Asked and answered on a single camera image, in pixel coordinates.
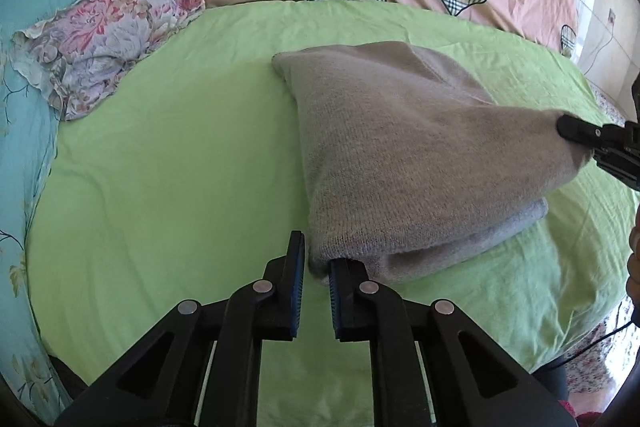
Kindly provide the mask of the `person's right hand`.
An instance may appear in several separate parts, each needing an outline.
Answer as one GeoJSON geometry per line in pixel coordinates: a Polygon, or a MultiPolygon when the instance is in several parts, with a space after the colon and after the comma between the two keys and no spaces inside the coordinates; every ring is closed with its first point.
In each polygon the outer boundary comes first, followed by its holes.
{"type": "Polygon", "coordinates": [[[640,258],[639,258],[639,230],[633,228],[629,235],[631,254],[627,261],[628,279],[626,282],[627,295],[635,305],[640,301],[640,258]]]}

